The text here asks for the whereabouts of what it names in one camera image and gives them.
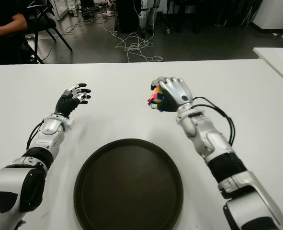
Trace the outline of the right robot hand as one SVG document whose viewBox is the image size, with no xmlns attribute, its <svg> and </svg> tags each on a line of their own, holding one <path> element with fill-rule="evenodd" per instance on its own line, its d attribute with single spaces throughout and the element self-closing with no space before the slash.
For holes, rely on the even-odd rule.
<svg viewBox="0 0 283 230">
<path fill-rule="evenodd" d="M 156 88 L 161 91 L 162 100 L 159 103 L 149 101 L 148 105 L 152 109 L 176 112 L 181 106 L 193 103 L 192 93 L 183 79 L 158 77 L 151 83 L 151 90 Z"/>
</svg>

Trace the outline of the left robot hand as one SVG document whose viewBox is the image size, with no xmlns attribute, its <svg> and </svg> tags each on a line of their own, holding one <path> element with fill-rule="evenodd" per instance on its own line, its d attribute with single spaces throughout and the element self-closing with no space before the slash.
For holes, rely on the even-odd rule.
<svg viewBox="0 0 283 230">
<path fill-rule="evenodd" d="M 86 86 L 85 83 L 78 83 L 66 89 L 60 96 L 54 113 L 69 118 L 71 112 L 80 104 L 87 104 L 91 98 L 91 90 L 86 89 Z"/>
</svg>

